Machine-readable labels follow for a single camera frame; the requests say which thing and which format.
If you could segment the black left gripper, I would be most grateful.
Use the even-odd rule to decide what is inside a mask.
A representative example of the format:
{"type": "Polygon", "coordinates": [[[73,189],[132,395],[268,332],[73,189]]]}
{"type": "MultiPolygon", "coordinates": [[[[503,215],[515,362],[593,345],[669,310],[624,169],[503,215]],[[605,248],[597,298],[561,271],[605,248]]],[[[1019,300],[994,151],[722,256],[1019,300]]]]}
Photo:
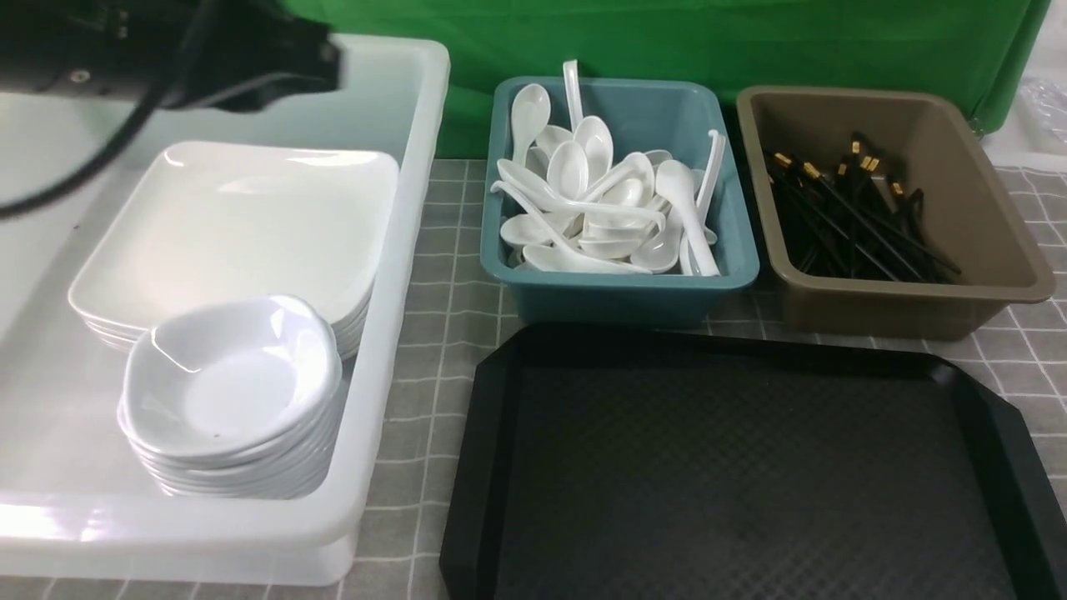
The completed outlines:
{"type": "Polygon", "coordinates": [[[343,86],[343,49],[330,23],[278,1],[220,1],[208,37],[168,110],[259,113],[271,102],[343,86]]]}

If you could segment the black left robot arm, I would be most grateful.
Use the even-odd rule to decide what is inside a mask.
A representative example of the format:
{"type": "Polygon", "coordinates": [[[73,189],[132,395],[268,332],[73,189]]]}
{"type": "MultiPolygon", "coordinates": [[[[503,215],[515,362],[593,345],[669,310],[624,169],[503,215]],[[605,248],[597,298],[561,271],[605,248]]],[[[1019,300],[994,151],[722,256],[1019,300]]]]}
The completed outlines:
{"type": "Polygon", "coordinates": [[[6,93],[134,102],[175,58],[197,11],[206,37],[161,109],[258,113],[291,96],[343,86],[343,49],[328,23],[278,1],[4,1],[6,93]]]}

